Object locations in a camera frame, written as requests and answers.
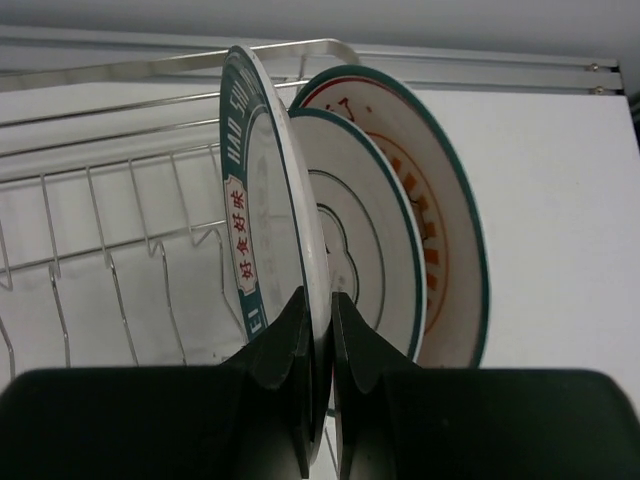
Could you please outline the white plate with orange sunburst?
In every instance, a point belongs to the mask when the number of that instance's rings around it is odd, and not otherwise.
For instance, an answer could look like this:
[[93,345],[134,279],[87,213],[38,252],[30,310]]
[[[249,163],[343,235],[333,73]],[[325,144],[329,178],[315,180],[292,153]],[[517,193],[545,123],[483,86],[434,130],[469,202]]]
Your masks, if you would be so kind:
[[418,363],[478,367],[489,323],[484,236],[463,165],[434,115],[404,83],[362,65],[323,71],[293,104],[330,110],[360,127],[386,155],[411,201],[428,298]]

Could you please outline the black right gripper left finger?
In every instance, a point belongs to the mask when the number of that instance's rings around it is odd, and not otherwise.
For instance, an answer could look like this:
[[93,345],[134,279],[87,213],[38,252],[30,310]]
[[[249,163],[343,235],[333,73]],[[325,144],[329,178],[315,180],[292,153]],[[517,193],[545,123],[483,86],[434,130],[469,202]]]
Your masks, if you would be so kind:
[[311,462],[302,290],[215,366],[34,370],[1,396],[5,479],[302,479]]

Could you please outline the white plate with green rings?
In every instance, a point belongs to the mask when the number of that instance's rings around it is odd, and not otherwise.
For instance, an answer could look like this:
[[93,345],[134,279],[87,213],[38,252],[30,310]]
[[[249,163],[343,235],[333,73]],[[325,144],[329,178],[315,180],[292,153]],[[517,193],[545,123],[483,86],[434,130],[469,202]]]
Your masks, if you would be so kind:
[[293,108],[324,231],[331,285],[367,324],[415,360],[428,313],[416,221],[381,149],[336,113]]

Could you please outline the plate with teal lettered rim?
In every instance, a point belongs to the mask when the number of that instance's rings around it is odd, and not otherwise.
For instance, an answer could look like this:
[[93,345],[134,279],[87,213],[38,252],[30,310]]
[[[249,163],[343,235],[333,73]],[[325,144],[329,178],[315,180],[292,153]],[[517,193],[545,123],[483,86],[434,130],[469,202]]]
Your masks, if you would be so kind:
[[233,271],[255,339],[301,290],[311,323],[311,440],[322,437],[330,388],[330,275],[308,167],[289,114],[257,54],[226,54],[219,98],[220,164]]

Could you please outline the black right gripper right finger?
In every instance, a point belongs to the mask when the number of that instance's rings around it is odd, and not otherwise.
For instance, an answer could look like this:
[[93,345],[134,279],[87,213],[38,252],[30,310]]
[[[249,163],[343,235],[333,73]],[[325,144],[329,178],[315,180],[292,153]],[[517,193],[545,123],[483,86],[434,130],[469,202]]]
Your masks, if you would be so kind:
[[635,479],[639,420],[579,369],[422,368],[332,299],[343,479]]

